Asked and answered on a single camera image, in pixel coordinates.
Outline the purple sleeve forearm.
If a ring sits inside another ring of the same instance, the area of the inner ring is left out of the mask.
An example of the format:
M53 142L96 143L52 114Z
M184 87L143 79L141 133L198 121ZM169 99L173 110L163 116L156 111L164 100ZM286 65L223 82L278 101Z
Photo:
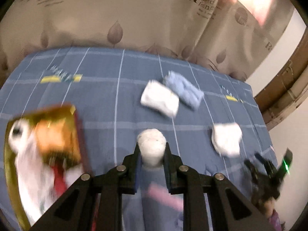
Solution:
M285 222L281 222L279 218L279 214L276 210L273 210L272 215L268 218L269 223L273 226L275 231L284 231L285 230Z

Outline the right hand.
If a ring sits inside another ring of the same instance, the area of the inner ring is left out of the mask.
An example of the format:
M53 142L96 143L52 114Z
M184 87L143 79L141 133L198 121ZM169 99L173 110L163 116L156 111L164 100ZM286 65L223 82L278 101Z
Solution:
M263 198L258 197L257 194L254 194L251 197L251 202L265 218L270 218L272 216L276 202L273 197L264 200Z

